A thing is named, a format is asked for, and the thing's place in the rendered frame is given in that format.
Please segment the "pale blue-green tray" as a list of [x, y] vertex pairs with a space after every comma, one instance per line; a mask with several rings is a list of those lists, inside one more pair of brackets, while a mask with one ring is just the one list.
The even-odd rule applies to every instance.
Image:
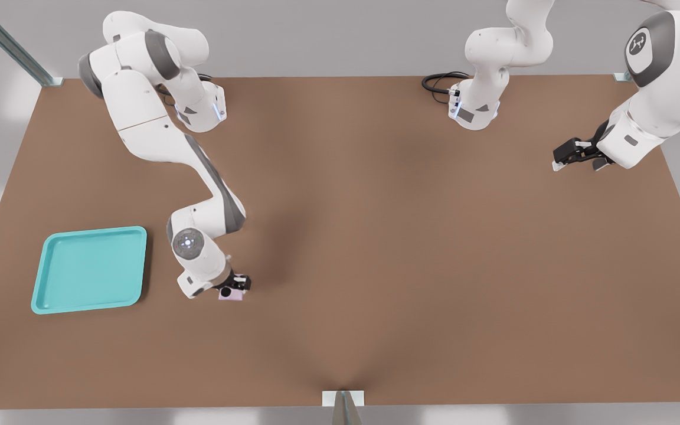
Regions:
[[37, 315], [132, 306], [141, 296], [148, 232], [140, 226], [46, 238], [32, 293]]

